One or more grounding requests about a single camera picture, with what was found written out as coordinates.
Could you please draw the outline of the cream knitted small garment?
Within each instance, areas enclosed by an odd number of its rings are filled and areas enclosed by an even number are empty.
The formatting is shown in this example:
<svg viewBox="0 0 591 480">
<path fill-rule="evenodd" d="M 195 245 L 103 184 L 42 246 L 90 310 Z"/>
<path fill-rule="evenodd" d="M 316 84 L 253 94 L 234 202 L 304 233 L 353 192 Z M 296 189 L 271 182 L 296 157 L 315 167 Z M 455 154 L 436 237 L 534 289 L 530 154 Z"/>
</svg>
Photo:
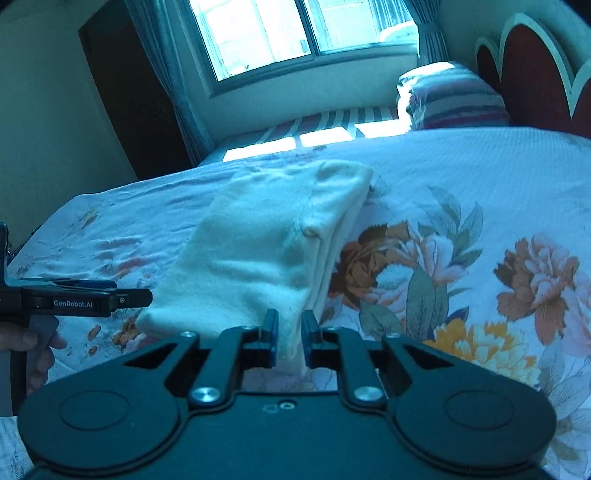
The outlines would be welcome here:
<svg viewBox="0 0 591 480">
<path fill-rule="evenodd" d="M 259 326 L 274 309 L 276 365 L 301 370 L 301 312 L 322 314 L 373 176 L 369 166 L 342 160 L 238 170 L 157 282 L 138 328 L 153 338 L 193 331 L 215 339 L 231 327 Z"/>
</svg>

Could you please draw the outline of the dark wooden wardrobe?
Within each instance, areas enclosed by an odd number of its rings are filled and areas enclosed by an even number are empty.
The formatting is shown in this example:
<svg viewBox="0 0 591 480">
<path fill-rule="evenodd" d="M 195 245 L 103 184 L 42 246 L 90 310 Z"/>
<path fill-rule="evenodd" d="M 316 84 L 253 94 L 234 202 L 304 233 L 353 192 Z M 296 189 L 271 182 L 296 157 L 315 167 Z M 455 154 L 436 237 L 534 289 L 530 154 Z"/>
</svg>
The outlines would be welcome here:
<svg viewBox="0 0 591 480">
<path fill-rule="evenodd" d="M 94 83 L 137 178 L 192 167 L 172 103 L 123 1 L 108 1 L 78 30 Z"/>
</svg>

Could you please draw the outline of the striped mattress cover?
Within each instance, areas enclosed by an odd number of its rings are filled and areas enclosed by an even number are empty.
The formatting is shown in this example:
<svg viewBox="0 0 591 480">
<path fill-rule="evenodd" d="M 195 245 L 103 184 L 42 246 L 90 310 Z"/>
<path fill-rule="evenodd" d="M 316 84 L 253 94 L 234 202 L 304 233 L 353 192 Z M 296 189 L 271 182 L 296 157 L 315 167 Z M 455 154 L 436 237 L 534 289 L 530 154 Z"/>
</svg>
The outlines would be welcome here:
<svg viewBox="0 0 591 480">
<path fill-rule="evenodd" d="M 332 110 L 230 136 L 201 164 L 205 166 L 332 143 L 396 136 L 410 129 L 410 122 L 401 119 L 394 107 Z"/>
</svg>

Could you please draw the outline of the blue-grey left curtain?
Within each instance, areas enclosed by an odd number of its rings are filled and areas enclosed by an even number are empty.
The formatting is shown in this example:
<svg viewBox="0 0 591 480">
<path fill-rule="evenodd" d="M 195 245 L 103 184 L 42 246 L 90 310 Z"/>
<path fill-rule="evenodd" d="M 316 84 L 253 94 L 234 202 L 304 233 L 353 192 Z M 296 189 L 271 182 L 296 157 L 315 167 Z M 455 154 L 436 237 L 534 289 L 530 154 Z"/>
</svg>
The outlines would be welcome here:
<svg viewBox="0 0 591 480">
<path fill-rule="evenodd" d="M 190 99 L 178 49 L 179 15 L 173 1 L 126 1 L 127 11 L 152 69 L 171 101 L 192 167 L 214 150 L 214 142 Z"/>
</svg>

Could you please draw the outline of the blue-grey curtain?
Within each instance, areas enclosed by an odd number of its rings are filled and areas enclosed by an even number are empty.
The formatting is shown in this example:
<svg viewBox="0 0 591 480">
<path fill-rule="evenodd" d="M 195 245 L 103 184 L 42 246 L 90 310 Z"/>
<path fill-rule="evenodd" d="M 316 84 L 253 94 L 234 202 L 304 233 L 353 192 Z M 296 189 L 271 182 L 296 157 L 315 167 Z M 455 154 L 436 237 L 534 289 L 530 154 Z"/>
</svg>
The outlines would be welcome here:
<svg viewBox="0 0 591 480">
<path fill-rule="evenodd" d="M 450 59 L 440 25 L 440 0 L 405 0 L 418 29 L 418 65 L 445 62 Z"/>
<path fill-rule="evenodd" d="M 127 11 L 152 69 L 171 101 L 192 167 L 214 150 L 214 142 L 190 99 L 178 49 L 179 15 L 173 1 L 126 1 Z"/>
</svg>

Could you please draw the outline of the striped folded quilt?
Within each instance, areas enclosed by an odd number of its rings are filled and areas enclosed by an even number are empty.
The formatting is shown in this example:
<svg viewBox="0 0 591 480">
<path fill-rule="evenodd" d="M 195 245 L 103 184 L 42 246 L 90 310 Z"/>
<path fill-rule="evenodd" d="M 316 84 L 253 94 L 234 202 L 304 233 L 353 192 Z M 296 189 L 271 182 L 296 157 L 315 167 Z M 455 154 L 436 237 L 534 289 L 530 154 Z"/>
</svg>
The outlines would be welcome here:
<svg viewBox="0 0 591 480">
<path fill-rule="evenodd" d="M 502 96 L 468 67 L 437 62 L 398 79 L 398 115 L 413 130 L 507 127 Z"/>
</svg>

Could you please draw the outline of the red heart-shaped headboard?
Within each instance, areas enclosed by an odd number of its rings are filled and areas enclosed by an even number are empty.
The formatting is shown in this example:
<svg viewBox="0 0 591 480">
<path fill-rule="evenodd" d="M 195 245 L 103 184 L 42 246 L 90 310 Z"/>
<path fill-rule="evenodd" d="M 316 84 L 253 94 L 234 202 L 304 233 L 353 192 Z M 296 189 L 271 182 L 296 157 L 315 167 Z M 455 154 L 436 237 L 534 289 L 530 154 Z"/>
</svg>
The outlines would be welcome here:
<svg viewBox="0 0 591 480">
<path fill-rule="evenodd" d="M 513 125 L 590 137 L 590 63 L 574 71 L 542 23 L 513 14 L 498 42 L 477 39 L 475 59 L 479 76 L 502 96 Z"/>
</svg>

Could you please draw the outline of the blue-grey right curtain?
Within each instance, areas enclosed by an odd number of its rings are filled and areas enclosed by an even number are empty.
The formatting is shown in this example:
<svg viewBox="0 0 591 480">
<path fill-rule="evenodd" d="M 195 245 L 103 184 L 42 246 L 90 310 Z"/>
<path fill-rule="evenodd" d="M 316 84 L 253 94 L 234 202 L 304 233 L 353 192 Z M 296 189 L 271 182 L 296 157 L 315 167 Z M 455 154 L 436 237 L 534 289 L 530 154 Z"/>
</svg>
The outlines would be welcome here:
<svg viewBox="0 0 591 480">
<path fill-rule="evenodd" d="M 418 29 L 418 65 L 445 62 L 450 59 L 440 25 L 440 0 L 405 0 Z"/>
</svg>

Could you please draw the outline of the white bundle on windowsill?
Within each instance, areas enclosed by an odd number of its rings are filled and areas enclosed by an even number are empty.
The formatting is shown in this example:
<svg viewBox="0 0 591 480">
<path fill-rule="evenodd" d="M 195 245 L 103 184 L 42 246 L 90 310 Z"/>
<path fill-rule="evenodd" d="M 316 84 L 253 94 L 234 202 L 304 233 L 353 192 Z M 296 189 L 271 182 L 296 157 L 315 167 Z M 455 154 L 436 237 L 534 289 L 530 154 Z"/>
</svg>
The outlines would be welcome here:
<svg viewBox="0 0 591 480">
<path fill-rule="evenodd" d="M 418 27 L 413 21 L 406 21 L 387 27 L 380 32 L 379 42 L 389 45 L 418 45 Z"/>
</svg>

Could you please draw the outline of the window with grey frame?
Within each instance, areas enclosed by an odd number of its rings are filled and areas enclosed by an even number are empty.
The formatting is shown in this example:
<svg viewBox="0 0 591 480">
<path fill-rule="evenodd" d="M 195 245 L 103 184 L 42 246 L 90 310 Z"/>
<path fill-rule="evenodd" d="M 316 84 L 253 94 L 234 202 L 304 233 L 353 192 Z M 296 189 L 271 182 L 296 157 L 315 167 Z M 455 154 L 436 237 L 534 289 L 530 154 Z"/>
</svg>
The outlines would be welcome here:
<svg viewBox="0 0 591 480">
<path fill-rule="evenodd" d="M 379 42 L 385 28 L 413 21 L 402 1 L 182 1 L 179 9 L 211 97 L 348 61 L 418 61 L 418 45 Z"/>
</svg>

